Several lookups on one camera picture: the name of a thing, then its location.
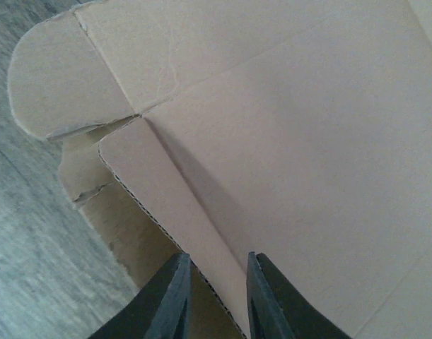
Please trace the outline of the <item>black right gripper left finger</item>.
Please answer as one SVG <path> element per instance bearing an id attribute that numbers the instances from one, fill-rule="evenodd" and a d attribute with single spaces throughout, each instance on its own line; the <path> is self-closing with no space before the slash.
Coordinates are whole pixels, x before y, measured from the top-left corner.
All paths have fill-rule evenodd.
<path id="1" fill-rule="evenodd" d="M 90 337 L 187 338 L 192 274 L 189 254 L 173 254 L 123 310 Z"/>

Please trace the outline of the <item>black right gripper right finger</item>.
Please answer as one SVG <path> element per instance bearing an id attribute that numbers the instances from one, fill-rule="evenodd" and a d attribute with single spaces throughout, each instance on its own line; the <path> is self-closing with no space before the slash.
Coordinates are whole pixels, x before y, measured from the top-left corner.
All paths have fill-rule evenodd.
<path id="1" fill-rule="evenodd" d="M 288 281 L 265 254 L 247 261 L 251 338 L 348 338 Z"/>

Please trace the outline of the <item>cardboard box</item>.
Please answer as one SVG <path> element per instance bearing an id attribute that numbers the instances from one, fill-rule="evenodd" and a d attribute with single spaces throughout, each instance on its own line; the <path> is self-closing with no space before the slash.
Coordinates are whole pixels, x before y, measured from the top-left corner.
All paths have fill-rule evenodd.
<path id="1" fill-rule="evenodd" d="M 266 254 L 352 338 L 432 338 L 432 1 L 94 1 L 16 45 L 17 124 L 191 338 L 248 338 Z"/>

